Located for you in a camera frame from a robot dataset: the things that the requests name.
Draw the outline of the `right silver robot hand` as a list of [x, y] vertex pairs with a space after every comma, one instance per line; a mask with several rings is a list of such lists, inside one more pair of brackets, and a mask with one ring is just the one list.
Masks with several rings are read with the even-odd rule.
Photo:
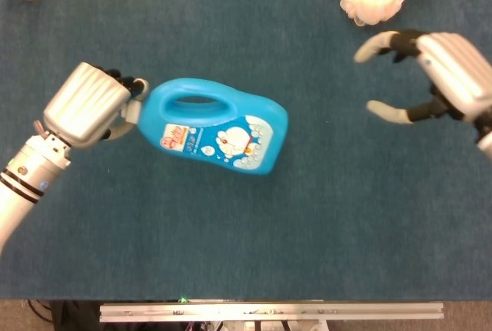
[[413, 124], [449, 114], [472, 124], [477, 146], [491, 152], [491, 64], [465, 37], [450, 32], [384, 31], [369, 38], [354, 55], [357, 63], [395, 52], [394, 62], [412, 57], [431, 81], [431, 101], [403, 109], [369, 101], [367, 109], [388, 122]]

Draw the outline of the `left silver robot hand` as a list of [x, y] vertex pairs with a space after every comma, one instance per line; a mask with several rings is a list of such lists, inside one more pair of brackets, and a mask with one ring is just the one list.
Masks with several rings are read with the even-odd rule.
[[44, 109], [44, 125], [75, 148], [112, 141], [136, 126], [148, 92], [142, 78], [82, 62]]

